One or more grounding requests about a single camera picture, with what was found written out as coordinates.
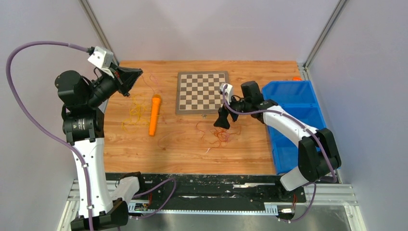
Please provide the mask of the blue plastic bin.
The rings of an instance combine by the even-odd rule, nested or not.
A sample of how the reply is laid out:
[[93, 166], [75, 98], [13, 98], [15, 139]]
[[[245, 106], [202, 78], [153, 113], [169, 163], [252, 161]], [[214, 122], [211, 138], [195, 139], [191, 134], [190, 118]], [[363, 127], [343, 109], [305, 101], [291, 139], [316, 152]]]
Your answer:
[[310, 81], [272, 81], [262, 88], [264, 99], [278, 106], [263, 115], [278, 175], [298, 166], [298, 143], [303, 136], [326, 128]]

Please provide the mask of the wooden chessboard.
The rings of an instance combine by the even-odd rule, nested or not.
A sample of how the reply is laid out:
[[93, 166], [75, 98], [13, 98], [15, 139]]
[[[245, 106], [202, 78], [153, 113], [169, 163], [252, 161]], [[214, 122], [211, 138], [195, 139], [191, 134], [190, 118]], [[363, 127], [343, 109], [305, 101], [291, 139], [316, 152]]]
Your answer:
[[230, 83], [227, 71], [179, 72], [176, 114], [216, 114], [223, 104], [223, 83]]

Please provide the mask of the aluminium frame post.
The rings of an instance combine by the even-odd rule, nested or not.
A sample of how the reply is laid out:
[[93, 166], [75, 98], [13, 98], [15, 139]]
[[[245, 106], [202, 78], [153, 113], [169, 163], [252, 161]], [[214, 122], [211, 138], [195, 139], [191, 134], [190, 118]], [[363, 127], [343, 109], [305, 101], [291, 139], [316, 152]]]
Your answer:
[[348, 0], [339, 0], [337, 1], [337, 4], [334, 7], [334, 10], [332, 11], [331, 15], [329, 16], [329, 19], [327, 20], [325, 26], [323, 27], [322, 32], [320, 33], [318, 39], [316, 40], [311, 52], [309, 53], [306, 61], [304, 62], [304, 69], [308, 69], [314, 59], [316, 58], [321, 46], [323, 45], [325, 39], [329, 35], [330, 31], [334, 27], [336, 21], [338, 20], [339, 16], [341, 15], [342, 11], [344, 10], [345, 6], [347, 5], [349, 1]]
[[102, 46], [110, 51], [113, 51], [113, 48], [111, 47], [90, 2], [88, 0], [79, 0], [78, 2], [80, 3]]

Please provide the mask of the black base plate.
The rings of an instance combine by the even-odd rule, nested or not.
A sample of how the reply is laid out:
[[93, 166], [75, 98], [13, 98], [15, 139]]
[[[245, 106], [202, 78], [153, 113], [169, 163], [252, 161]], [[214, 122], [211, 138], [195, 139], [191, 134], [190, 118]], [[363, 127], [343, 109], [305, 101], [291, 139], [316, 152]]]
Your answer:
[[274, 175], [141, 174], [141, 191], [174, 178], [148, 193], [151, 209], [185, 211], [261, 211], [265, 203], [306, 202], [303, 188], [288, 192]]

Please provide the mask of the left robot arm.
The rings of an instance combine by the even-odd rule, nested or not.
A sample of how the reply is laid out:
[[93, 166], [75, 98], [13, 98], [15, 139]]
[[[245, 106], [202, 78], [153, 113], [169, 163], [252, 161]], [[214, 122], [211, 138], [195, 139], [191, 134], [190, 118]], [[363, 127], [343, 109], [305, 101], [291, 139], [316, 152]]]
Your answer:
[[78, 216], [71, 222], [73, 231], [102, 231], [120, 228], [129, 220], [131, 199], [142, 199], [147, 186], [140, 172], [126, 173], [113, 192], [108, 191], [104, 168], [104, 113], [100, 105], [114, 93], [124, 96], [143, 71], [112, 64], [97, 80], [68, 70], [55, 80], [63, 102], [63, 132], [75, 158], [80, 192]]

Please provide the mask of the orange plastic carrot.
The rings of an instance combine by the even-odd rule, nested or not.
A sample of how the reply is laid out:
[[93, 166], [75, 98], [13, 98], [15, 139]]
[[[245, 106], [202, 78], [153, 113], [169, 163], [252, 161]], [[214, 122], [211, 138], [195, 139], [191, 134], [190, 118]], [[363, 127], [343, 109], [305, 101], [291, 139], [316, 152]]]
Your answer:
[[151, 117], [149, 123], [149, 136], [153, 137], [156, 133], [158, 116], [160, 111], [162, 98], [159, 94], [154, 94], [152, 96], [152, 108], [151, 108]]

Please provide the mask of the left aluminium frame post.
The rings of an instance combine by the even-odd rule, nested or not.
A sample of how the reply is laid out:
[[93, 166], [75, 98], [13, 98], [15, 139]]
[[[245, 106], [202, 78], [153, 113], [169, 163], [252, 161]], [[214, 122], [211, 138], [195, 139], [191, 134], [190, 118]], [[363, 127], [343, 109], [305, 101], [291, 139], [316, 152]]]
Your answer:
[[90, 2], [88, 0], [79, 0], [78, 2], [80, 3], [102, 46], [110, 51], [113, 51], [113, 48], [111, 47]]

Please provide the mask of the right aluminium frame post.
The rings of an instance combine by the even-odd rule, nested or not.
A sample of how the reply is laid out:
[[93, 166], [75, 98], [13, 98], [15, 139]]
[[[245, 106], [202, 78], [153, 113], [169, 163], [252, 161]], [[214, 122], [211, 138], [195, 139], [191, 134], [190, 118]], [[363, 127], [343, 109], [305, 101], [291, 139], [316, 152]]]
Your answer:
[[349, 1], [348, 0], [339, 0], [337, 1], [337, 4], [334, 7], [334, 10], [332, 11], [331, 15], [329, 16], [329, 19], [327, 20], [325, 26], [323, 27], [322, 32], [320, 33], [318, 39], [316, 40], [311, 52], [309, 53], [306, 61], [304, 62], [304, 69], [308, 69], [314, 59], [316, 58], [321, 46], [323, 45], [325, 39], [329, 35], [330, 31], [334, 27], [336, 21], [338, 20], [339, 16], [341, 15], [342, 11], [344, 10], [345, 6], [347, 5]]

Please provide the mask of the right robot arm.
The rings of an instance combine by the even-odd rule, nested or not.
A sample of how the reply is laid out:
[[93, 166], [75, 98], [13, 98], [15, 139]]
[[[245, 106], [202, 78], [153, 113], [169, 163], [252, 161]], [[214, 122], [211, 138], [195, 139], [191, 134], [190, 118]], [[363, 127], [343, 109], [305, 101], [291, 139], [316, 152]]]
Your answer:
[[240, 115], [250, 115], [276, 129], [298, 148], [298, 165], [283, 174], [275, 187], [279, 200], [287, 201], [295, 189], [316, 182], [327, 174], [332, 175], [333, 183], [337, 182], [335, 170], [342, 163], [334, 135], [329, 129], [310, 126], [286, 112], [277, 102], [265, 99], [255, 81], [243, 83], [241, 90], [243, 96], [237, 97], [231, 84], [220, 85], [223, 105], [218, 110], [214, 126], [229, 129], [229, 117], [237, 121]]

